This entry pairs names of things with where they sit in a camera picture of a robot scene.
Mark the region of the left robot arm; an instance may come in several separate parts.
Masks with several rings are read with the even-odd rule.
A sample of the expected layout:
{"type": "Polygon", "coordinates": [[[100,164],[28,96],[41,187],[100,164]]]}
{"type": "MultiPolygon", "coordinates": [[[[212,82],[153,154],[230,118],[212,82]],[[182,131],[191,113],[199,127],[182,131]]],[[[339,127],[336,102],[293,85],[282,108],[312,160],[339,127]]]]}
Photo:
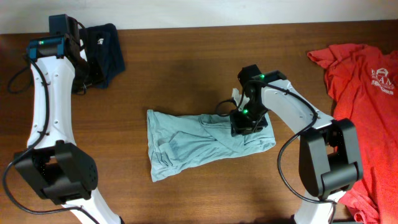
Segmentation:
{"type": "Polygon", "coordinates": [[[77,147],[72,130],[71,97],[103,83],[104,65],[75,18],[50,16],[49,32],[27,47],[34,115],[27,148],[11,166],[42,200],[58,205],[55,213],[71,211],[81,223],[123,223],[102,197],[95,160],[77,147]]]}

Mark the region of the light blue t-shirt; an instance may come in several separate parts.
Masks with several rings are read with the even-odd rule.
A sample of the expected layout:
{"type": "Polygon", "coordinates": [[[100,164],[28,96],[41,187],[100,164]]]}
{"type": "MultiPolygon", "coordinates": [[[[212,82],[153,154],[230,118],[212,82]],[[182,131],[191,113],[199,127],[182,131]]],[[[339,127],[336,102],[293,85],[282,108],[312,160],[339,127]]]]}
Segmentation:
{"type": "Polygon", "coordinates": [[[258,133],[232,136],[227,117],[172,116],[147,110],[147,143],[150,176],[158,182],[217,160],[266,152],[276,140],[271,125],[258,133]]]}

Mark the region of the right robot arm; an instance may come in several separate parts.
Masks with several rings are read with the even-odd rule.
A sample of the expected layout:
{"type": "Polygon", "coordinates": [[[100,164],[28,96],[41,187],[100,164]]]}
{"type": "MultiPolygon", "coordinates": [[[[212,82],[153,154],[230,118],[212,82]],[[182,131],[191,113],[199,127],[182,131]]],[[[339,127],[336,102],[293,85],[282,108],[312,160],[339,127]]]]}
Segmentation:
{"type": "Polygon", "coordinates": [[[354,123],[335,119],[306,100],[287,77],[274,70],[262,73],[257,65],[241,69],[241,90],[233,91],[235,109],[229,114],[231,134],[258,133],[268,126],[265,115],[274,112],[293,132],[277,156],[277,170],[285,186],[302,204],[293,215],[295,223],[334,223],[336,206],[363,178],[363,164],[354,123]],[[298,172],[305,187],[300,194],[287,182],[282,155],[298,140],[298,172]]]}

